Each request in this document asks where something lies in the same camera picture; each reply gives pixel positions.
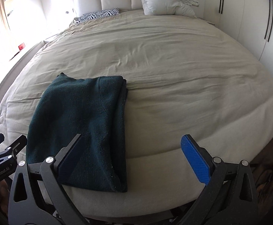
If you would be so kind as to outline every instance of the red box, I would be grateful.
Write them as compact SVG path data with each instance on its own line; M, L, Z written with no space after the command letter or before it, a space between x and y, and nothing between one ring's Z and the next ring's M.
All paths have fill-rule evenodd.
M22 43L20 46L18 46L19 47L19 50L22 50L24 47L25 47L25 44L24 43Z

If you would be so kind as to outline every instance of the blue gripper pad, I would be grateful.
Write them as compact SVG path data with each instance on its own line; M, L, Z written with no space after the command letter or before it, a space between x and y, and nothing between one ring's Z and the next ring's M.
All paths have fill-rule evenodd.
M211 176L209 166L207 165L206 161L203 159L199 150L200 148L197 144L196 146L191 142L187 135L184 135L181 138L181 149L187 158L188 162L190 163L194 173L196 174L198 180L205 185L208 185Z

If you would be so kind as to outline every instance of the beige curtain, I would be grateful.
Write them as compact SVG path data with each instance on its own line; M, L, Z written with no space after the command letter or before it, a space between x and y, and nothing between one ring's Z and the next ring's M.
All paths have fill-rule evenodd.
M2 49L2 60L10 60L19 52L18 45L8 26L5 14L4 0L0 0L0 47Z

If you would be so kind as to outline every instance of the silver screw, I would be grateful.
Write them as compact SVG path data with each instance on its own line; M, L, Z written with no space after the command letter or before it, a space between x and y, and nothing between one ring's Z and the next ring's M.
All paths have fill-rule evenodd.
M244 165L244 166L248 166L248 162L246 161L246 160L242 160L242 165Z
M46 158L47 163L51 163L51 162L53 162L53 160L54 160L53 157L47 157Z
M215 163L220 163L222 160L221 160L221 158L220 157L215 157L214 158L214 162Z
M21 167L21 166L24 166L25 165L25 161L20 161L19 162L19 166Z

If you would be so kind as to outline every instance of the beige bed sheet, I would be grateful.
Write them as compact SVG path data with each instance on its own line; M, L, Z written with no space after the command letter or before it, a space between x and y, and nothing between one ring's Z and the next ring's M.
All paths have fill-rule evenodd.
M180 149L184 134L233 163L250 161L273 137L273 79L247 49L203 20L139 10L74 25L34 56L0 104L5 146L27 134L61 72L122 75L129 90L128 192L65 187L84 216L139 216L196 199L204 185Z

